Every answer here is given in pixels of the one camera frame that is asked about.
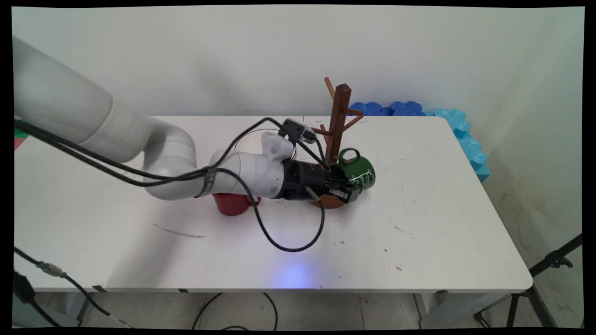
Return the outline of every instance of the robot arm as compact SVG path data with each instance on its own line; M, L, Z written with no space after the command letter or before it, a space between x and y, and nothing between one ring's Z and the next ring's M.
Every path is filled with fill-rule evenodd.
M183 129L131 110L78 72L14 36L13 72L15 117L117 162L128 162L143 151L148 173L178 176L197 170L194 141ZM334 194L328 184L337 177L318 165L289 159L293 144L283 135L264 133L262 154L231 151L218 167L240 176L255 197L307 200L305 186L319 195ZM223 153L216 151L210 163ZM246 194L234 177L222 172L214 177L145 189L163 200ZM145 177L145 181L155 180ZM346 199L354 200L357 193Z

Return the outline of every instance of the mug handle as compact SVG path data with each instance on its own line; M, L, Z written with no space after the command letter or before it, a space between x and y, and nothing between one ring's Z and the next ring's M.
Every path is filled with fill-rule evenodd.
M343 162L343 155L344 155L345 153L347 153L348 151L350 151L350 150L353 150L353 151L356 153L356 159L354 160L354 162L360 159L360 152L359 152L358 150L356 150L356 149L354 149L354 148L345 148L344 150L342 150L342 151L340 151L340 152L339 152L339 161L340 161L340 162Z
M247 205L249 205L249 206L252 206L252 205L253 205L253 204L250 202L250 198L249 198L247 195L245 195L245 196L244 196L244 200L246 201L246 204L247 204ZM257 202L256 202L256 205L258 206L259 204L260 204L260 197L257 197Z

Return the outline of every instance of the white table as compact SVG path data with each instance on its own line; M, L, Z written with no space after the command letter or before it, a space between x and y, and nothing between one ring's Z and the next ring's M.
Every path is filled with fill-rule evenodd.
M160 119L194 138L204 166L261 117ZM305 122L318 127L329 117L308 116ZM238 149L260 153L259 137L249 135ZM355 147L371 161L375 186L356 202L327 210L323 233L310 249L287 253L267 241L252 210L221 215L212 196L159 200L29 137L14 153L14 244L62 267L90 291L473 293L454 303L462 311L488 293L532 285L445 120L365 117L346 133L342 147ZM307 156L300 148L296 159ZM141 168L142 155L128 165ZM319 225L320 211L307 202L263 199L259 210L283 246L306 244ZM16 255L14 264L37 291L76 290ZM453 319L441 308L454 307L439 306L423 327Z

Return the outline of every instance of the blue foam block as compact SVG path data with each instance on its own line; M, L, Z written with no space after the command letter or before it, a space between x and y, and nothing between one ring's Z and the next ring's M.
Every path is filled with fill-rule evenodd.
M366 116L387 116L388 114L385 114L385 111L383 111L382 106L377 104L377 103L373 103L370 102L368 104L363 104L361 102L357 102L357 103L353 103L350 106L350 109L355 109L355 110L361 110L364 112L364 115Z
M381 113L383 115L390 116L390 115L393 115L394 112L395 111L393 111L390 107L383 107L383 108L381 108Z
M393 115L395 116L426 116L422 112L422 106L413 101L408 101L407 103L395 101L389 107L394 111Z
M482 164L482 166L479 167L478 170L476 170L476 176L478 177L480 182L485 181L486 178L488 178L488 176L490 176L490 175L491 175L491 172L489 171L486 164Z
M461 148L464 150L465 156L472 164L474 171L480 169L486 163L486 155L480 151L482 147L480 142L476 141L469 132L466 132L462 138L457 139L460 142Z
M438 109L434 111L434 115L447 120L457 138L462 138L470 130L471 125L465 120L465 113L461 110Z

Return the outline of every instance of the red cup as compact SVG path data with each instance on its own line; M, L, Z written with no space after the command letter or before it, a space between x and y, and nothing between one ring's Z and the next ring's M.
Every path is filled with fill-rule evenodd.
M215 204L221 214L235 216L246 212L252 206L250 198L244 194L215 193L212 194ZM257 197L257 205L260 204L260 197Z

